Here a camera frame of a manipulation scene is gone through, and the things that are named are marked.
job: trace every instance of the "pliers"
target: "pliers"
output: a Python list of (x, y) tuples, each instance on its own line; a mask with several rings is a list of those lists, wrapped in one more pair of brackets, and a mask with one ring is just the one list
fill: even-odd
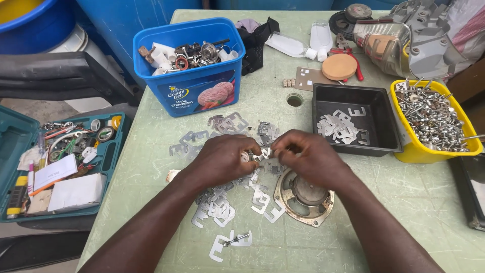
[(357, 62), (357, 70), (356, 70), (357, 79), (359, 81), (363, 81), (364, 76), (362, 75), (362, 71), (360, 71), (359, 61), (352, 54), (352, 49), (349, 47), (347, 40), (345, 40), (345, 38), (343, 37), (343, 35), (341, 33), (337, 34), (337, 38), (335, 39), (335, 45), (337, 46), (337, 48), (332, 48), (330, 50), (330, 53), (335, 53), (335, 54), (344, 53), (344, 54), (348, 54), (348, 55), (352, 56), (352, 58), (354, 58)]

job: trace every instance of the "table top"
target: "table top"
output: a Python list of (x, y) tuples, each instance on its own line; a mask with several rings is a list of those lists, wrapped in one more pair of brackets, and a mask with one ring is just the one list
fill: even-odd
[[(317, 19), (329, 19), (333, 11), (218, 11), (176, 10), (172, 23), (227, 17), (234, 22), (253, 18), (277, 20), (282, 33), (309, 43), (310, 28)], [(386, 11), (374, 11), (374, 16)], [(365, 80), (353, 76), (349, 85), (383, 87), (389, 91), (397, 77), (383, 74), (363, 54), (359, 59)], [(209, 130), (207, 120), (214, 115), (235, 111), (257, 128), (269, 121), (281, 132), (295, 128), (312, 131), (312, 92), (283, 88), (283, 78), (295, 77), (296, 67), (319, 68), (321, 63), (292, 58), (264, 47), (264, 67), (241, 79), (239, 102), (214, 111), (172, 118), (147, 87), (136, 118), (101, 205), (78, 268), (126, 221), (138, 212), (167, 183), (169, 170), (189, 164), (170, 156), (168, 148), (188, 131)], [(303, 104), (287, 104), (287, 96), (300, 94)], [(455, 182), (447, 162), (406, 164), (392, 154), (368, 157), (340, 154), (384, 206), (447, 272), (475, 272), (485, 268), (485, 233), (467, 227)], [(259, 175), (272, 197), (278, 176)], [(235, 218), (225, 228), (212, 218), (204, 219), (204, 228), (191, 223), (193, 204), (172, 237), (157, 267), (157, 272), (366, 272), (362, 248), (347, 212), (336, 197), (333, 210), (323, 224), (314, 228), (284, 214), (275, 223), (251, 209), (252, 190), (235, 187), (227, 199), (236, 209)], [(271, 200), (266, 211), (276, 204)], [(252, 231), (250, 247), (227, 247), (218, 263), (209, 258), (218, 234), (229, 237)]]

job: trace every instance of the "round brown pad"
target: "round brown pad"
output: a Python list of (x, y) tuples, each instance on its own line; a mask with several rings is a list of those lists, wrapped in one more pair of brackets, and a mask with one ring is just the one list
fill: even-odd
[(322, 73), (333, 81), (341, 81), (356, 73), (357, 61), (347, 54), (334, 54), (322, 63)]

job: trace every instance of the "blue plastic drum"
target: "blue plastic drum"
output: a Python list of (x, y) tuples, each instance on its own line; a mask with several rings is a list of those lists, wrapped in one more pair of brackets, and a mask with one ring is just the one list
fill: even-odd
[(45, 0), (29, 13), (0, 25), (0, 54), (49, 51), (69, 37), (74, 24), (66, 0)]

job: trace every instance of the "person's right hand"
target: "person's right hand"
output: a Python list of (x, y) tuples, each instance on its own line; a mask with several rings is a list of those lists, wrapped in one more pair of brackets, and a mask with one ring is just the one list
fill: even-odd
[(271, 150), (281, 164), (316, 186), (338, 191), (353, 176), (352, 170), (321, 135), (292, 129), (278, 137)]

